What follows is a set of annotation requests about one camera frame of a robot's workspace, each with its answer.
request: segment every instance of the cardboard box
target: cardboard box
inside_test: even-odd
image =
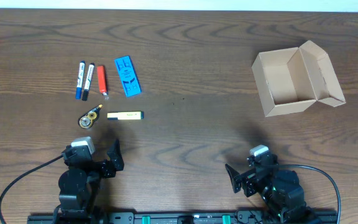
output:
[[[315,101],[346,103],[328,54],[310,40],[259,53],[252,71],[266,117],[302,112]]]

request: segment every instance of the wood grain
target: wood grain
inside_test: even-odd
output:
[[[251,65],[258,52],[312,40],[326,50],[347,103],[264,118]],[[143,93],[126,98],[113,59],[130,55]],[[75,100],[78,63],[105,65],[110,99],[93,79]],[[102,103],[141,110],[142,121],[76,120]],[[0,193],[23,172],[91,136],[105,156],[114,138],[125,169],[104,181],[99,203],[138,212],[236,210],[264,205],[233,194],[224,164],[246,170],[248,150],[266,144],[281,163],[328,172],[342,196],[342,222],[358,223],[358,14],[0,9]],[[58,205],[62,161],[6,195],[8,223]],[[320,174],[298,170],[308,205],[336,209]]]

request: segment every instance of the white wall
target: white wall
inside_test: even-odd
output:
[[[358,12],[358,0],[0,0],[0,8]]]

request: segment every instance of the blue marker cap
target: blue marker cap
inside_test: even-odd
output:
[[[77,87],[77,91],[75,92],[75,98],[77,100],[81,99],[81,91],[82,91],[82,88],[81,87]]]

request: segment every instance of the blue package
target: blue package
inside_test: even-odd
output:
[[[142,92],[140,90],[139,82],[137,81],[136,73],[129,56],[117,58],[116,63],[119,78],[121,79],[122,87],[125,95],[133,96]]]

